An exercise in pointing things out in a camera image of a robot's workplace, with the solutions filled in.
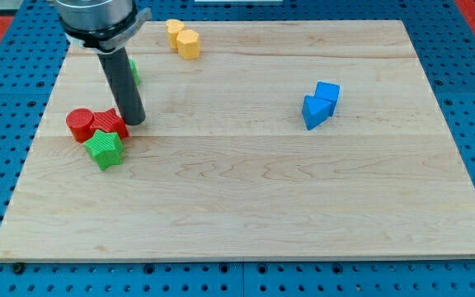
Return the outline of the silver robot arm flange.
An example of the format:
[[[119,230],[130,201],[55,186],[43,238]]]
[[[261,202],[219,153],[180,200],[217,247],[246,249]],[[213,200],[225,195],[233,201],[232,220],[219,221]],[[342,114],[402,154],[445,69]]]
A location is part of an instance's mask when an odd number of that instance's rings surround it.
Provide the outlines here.
[[[152,18],[134,0],[54,0],[54,6],[69,41],[98,54],[124,48]]]

